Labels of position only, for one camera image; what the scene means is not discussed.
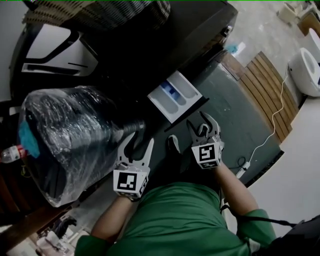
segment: gray floor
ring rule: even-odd
[[[245,67],[263,51],[273,63],[280,75],[285,78],[286,67],[292,56],[298,52],[300,41],[304,37],[297,24],[282,22],[277,17],[283,1],[230,1],[238,10],[234,30],[226,45],[245,44],[236,59]],[[289,77],[286,84],[297,103],[301,94]]]

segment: toilet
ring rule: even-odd
[[[309,28],[309,33],[302,39],[301,45],[320,63],[320,38],[312,28]]]
[[[289,61],[288,67],[296,86],[303,94],[320,97],[320,66],[307,49],[300,48]]]

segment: white wall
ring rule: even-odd
[[[272,219],[310,220],[320,215],[320,98],[306,100],[280,147],[284,155],[249,190]],[[236,226],[233,219],[230,229]],[[273,227],[278,237],[290,230]]]
[[[0,1],[0,102],[11,99],[9,66],[27,10],[21,1]]]

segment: black strap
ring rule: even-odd
[[[241,220],[241,221],[261,221],[261,222],[272,222],[272,223],[277,223],[283,226],[290,226],[291,228],[293,228],[295,225],[294,223],[290,223],[286,220],[276,220],[276,219],[271,219],[271,218],[263,218],[263,217],[251,217],[251,216],[244,216],[244,215],[239,215],[236,212],[234,212],[233,210],[231,210],[231,208],[228,205],[224,205],[221,207],[220,209],[220,213],[225,210],[225,209],[229,209],[229,211],[232,213],[232,215],[234,217],[237,218],[237,220]]]

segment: plastic-wrapped object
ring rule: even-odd
[[[119,143],[144,130],[145,123],[128,117],[94,87],[78,86],[29,93],[20,114],[20,128],[26,127],[30,132],[19,134],[35,137],[20,138],[34,152],[27,157],[31,175],[46,199],[59,207],[111,172]]]

